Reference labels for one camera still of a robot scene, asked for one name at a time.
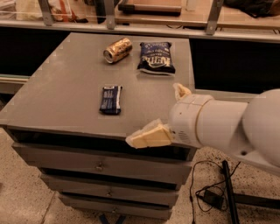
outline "black stand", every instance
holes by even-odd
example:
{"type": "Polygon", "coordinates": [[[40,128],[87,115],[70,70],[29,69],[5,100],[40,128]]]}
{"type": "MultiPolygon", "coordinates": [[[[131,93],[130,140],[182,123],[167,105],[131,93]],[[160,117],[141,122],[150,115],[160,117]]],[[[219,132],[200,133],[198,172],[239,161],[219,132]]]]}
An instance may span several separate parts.
{"type": "Polygon", "coordinates": [[[228,162],[222,162],[223,174],[225,176],[226,187],[227,187],[227,200],[230,209],[231,220],[233,224],[239,224],[238,213],[236,209],[236,203],[256,206],[256,207],[267,207],[280,209],[279,199],[266,199],[255,196],[249,196],[245,194],[234,193],[234,189],[230,179],[230,172],[228,169],[228,162]]]}

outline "power cord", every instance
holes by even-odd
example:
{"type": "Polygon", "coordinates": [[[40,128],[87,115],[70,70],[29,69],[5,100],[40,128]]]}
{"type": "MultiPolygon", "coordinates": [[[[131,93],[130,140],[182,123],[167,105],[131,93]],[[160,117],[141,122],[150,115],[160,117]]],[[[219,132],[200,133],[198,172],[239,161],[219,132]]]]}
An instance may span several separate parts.
{"type": "MultiPolygon", "coordinates": [[[[223,172],[223,168],[222,168],[220,165],[218,165],[217,163],[215,163],[214,161],[211,161],[211,160],[199,161],[199,162],[197,162],[197,163],[193,166],[193,168],[192,168],[192,182],[191,182],[191,186],[190,186],[190,201],[191,201],[191,204],[192,204],[192,224],[195,224],[194,204],[193,204],[193,194],[192,194],[193,183],[194,183],[194,170],[195,170],[196,165],[198,165],[198,164],[203,164],[203,163],[214,164],[214,165],[216,165],[216,166],[218,166],[218,167],[220,168],[220,172],[221,172],[221,173],[223,172]]],[[[236,167],[234,168],[234,170],[232,171],[232,173],[229,175],[229,177],[228,177],[229,179],[235,174],[235,171],[236,171],[236,169],[237,169],[237,167],[239,166],[240,163],[241,163],[241,162],[239,162],[239,163],[236,165],[236,167]]],[[[215,183],[215,184],[213,184],[213,185],[207,185],[207,186],[203,187],[202,189],[198,190],[198,191],[195,193],[195,196],[196,196],[197,201],[198,201],[199,209],[200,209],[202,212],[207,213],[207,212],[209,212],[213,207],[210,206],[210,208],[208,208],[207,210],[204,210],[204,209],[201,207],[200,202],[199,202],[199,199],[202,199],[202,200],[203,200],[203,196],[200,195],[200,194],[201,194],[202,192],[207,191],[209,188],[217,188],[217,189],[219,189],[219,190],[221,191],[221,195],[220,195],[220,196],[221,196],[221,197],[224,197],[226,187],[224,187],[224,189],[222,189],[221,187],[219,187],[219,186],[217,186],[217,185],[220,185],[220,184],[224,183],[225,181],[226,181],[226,179],[224,179],[224,180],[222,180],[222,181],[220,181],[220,182],[218,182],[218,183],[215,183]]],[[[221,209],[221,211],[226,211],[226,210],[228,209],[228,200],[226,199],[226,197],[224,197],[224,198],[225,198],[225,201],[226,201],[226,208],[221,209]]]]}

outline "soda can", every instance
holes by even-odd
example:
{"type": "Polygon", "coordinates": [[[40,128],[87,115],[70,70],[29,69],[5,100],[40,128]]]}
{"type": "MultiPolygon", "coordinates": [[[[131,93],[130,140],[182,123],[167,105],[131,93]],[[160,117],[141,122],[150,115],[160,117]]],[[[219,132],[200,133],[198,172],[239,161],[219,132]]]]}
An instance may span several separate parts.
{"type": "Polygon", "coordinates": [[[128,38],[121,38],[109,45],[103,52],[103,56],[108,63],[115,63],[127,56],[131,50],[131,41],[128,38]]]}

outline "floor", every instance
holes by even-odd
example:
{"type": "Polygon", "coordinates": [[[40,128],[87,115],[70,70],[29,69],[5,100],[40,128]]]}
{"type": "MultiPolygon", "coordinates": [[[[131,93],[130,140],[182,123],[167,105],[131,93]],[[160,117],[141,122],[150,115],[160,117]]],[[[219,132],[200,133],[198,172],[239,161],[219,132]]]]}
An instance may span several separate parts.
{"type": "MultiPolygon", "coordinates": [[[[11,148],[13,141],[0,129],[0,223],[1,224],[97,224],[103,213],[73,209],[64,206],[58,193],[47,188],[39,178],[40,172],[28,166],[11,148]]],[[[197,151],[194,162],[210,160],[221,165],[226,159],[231,171],[237,161],[226,157],[223,153],[202,148],[197,151]]],[[[219,168],[215,164],[201,163],[194,169],[192,194],[204,186],[223,180],[219,168]]],[[[189,189],[192,182],[190,176],[181,188],[176,206],[169,220],[155,220],[136,216],[127,216],[125,224],[181,224],[192,223],[192,205],[189,200],[189,189]]],[[[236,193],[246,193],[260,197],[280,199],[280,178],[265,171],[240,164],[236,169],[232,182],[236,193]]],[[[204,210],[208,205],[200,202],[204,210]]],[[[279,223],[280,211],[255,206],[237,205],[241,223],[279,223]]],[[[118,214],[105,213],[109,223],[116,223],[118,214]]],[[[196,223],[231,223],[229,209],[220,211],[213,208],[202,212],[194,201],[196,223]]]]}

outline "drawer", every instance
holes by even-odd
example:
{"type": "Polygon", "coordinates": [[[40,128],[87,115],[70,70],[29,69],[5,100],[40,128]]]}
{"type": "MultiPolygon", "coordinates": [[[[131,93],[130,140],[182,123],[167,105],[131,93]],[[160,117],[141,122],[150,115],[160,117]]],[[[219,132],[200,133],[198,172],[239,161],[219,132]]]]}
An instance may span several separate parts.
{"type": "Polygon", "coordinates": [[[107,181],[45,174],[42,174],[41,178],[49,188],[54,191],[86,194],[108,199],[154,203],[168,207],[173,207],[179,196],[179,192],[174,190],[151,187],[148,185],[112,182],[109,176],[107,181]]]}
{"type": "Polygon", "coordinates": [[[90,199],[80,196],[69,196],[61,194],[60,200],[66,205],[74,208],[92,209],[114,214],[128,214],[168,220],[172,210],[164,206],[153,206],[147,204],[133,204],[107,199],[90,199]]]}
{"type": "Polygon", "coordinates": [[[111,151],[21,143],[14,143],[13,148],[28,165],[40,168],[147,179],[174,183],[178,186],[186,182],[192,169],[192,162],[126,155],[111,151]]]}

